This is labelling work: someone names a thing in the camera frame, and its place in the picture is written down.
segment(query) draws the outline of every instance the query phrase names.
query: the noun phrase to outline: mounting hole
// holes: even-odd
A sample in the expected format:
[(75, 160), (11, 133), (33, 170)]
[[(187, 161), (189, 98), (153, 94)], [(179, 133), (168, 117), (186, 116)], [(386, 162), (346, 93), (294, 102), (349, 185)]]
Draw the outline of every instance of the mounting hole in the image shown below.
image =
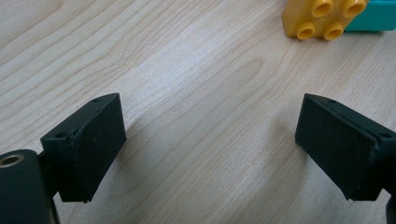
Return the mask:
[(391, 138), (392, 136), (390, 135), (390, 134), (388, 134), (388, 133), (380, 133), (379, 135), (381, 135), (382, 137), (385, 137), (385, 138)]
[(20, 161), (22, 161), (24, 156), (22, 154), (15, 154), (15, 155), (10, 155), (7, 156), (3, 159), (0, 160), (0, 168), (6, 168), (9, 166), (13, 166)]
[(63, 137), (65, 137), (67, 135), (67, 133), (57, 133), (57, 134), (55, 134), (55, 137), (56, 138), (63, 138)]

